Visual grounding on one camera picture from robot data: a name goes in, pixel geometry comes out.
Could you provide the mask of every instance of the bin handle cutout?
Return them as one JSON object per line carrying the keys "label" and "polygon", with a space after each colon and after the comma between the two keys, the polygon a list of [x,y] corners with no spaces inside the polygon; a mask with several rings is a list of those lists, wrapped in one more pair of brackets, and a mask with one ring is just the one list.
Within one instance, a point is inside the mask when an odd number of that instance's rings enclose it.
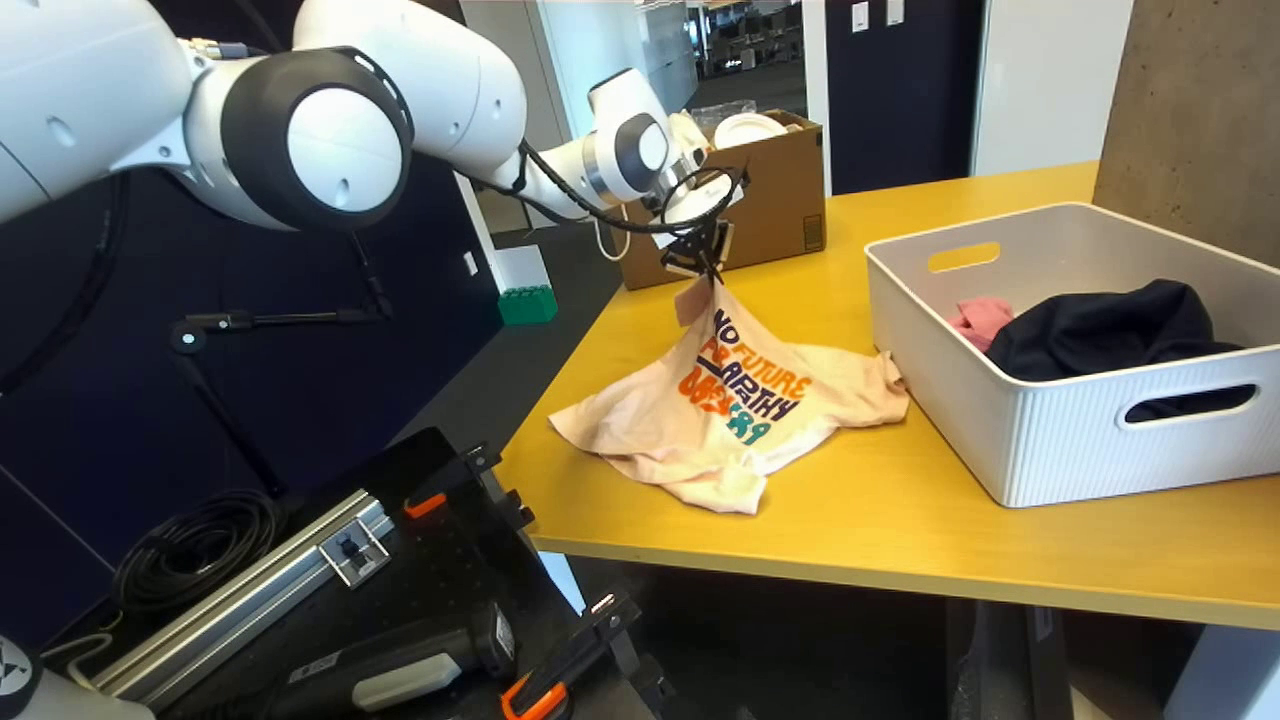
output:
{"label": "bin handle cutout", "polygon": [[1227,387],[1205,387],[1205,391],[1181,391],[1181,398],[1152,398],[1123,414],[1127,430],[1146,423],[1168,423],[1183,416],[1218,416],[1246,410],[1257,398],[1257,383],[1227,383]]}
{"label": "bin handle cutout", "polygon": [[933,275],[945,275],[945,273],[965,273],[965,269],[983,269],[983,265],[1001,265],[1001,239],[980,239],[980,246],[965,246],[965,248],[945,248],[945,251],[933,251],[923,261],[923,269]]}

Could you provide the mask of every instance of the table surface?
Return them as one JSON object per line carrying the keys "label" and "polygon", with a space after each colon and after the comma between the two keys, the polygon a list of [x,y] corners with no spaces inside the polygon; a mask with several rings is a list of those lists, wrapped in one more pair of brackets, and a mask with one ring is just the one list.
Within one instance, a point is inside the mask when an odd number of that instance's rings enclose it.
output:
{"label": "table surface", "polygon": [[[865,246],[958,219],[1088,202],[1098,165],[851,193],[828,206],[828,248],[727,273],[765,328],[877,353]],[[644,369],[682,335],[683,285],[620,291],[547,383],[501,462],[567,555],[1014,601],[1192,623],[1280,629],[1280,479],[1233,479],[1009,514],[983,495],[920,410],[839,434],[772,478],[762,517],[718,517],[567,450],[547,416]]]}

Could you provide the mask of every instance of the white plastic bin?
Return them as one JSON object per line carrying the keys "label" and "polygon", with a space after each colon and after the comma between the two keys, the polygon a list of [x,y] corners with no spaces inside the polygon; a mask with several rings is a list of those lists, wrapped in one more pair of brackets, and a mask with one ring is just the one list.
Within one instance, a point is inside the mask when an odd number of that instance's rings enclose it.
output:
{"label": "white plastic bin", "polygon": [[[1280,273],[1098,206],[953,226],[868,246],[877,346],[1006,510],[1163,494],[1280,471]],[[1023,312],[1063,291],[1183,282],[1237,353],[1073,381],[1017,381],[958,328],[973,297]],[[1146,401],[1253,387],[1248,401],[1127,420]]]}

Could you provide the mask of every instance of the brown box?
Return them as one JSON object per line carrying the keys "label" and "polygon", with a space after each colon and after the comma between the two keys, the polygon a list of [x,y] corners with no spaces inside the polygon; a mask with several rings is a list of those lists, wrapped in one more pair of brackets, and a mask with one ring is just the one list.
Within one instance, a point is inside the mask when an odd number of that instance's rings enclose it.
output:
{"label": "brown box", "polygon": [[[769,265],[782,255],[828,248],[825,211],[825,136],[813,119],[791,114],[765,114],[787,123],[787,136],[762,143],[713,148],[708,169],[748,173],[748,195],[727,211],[731,248],[723,269]],[[625,255],[625,289],[647,289],[682,282],[661,269],[661,251],[647,238],[632,239]]]}

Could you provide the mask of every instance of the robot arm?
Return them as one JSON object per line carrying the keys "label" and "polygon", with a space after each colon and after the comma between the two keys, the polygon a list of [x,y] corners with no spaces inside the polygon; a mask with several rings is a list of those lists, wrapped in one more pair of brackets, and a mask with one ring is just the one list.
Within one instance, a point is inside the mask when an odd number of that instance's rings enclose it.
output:
{"label": "robot arm", "polygon": [[661,246],[739,195],[683,186],[703,136],[636,71],[596,85],[593,136],[535,158],[517,64],[415,0],[303,0],[291,46],[177,40],[144,0],[0,10],[0,95],[22,95],[0,114],[0,219],[161,165],[246,226],[363,229],[396,209],[408,151],[560,219],[673,189]]}

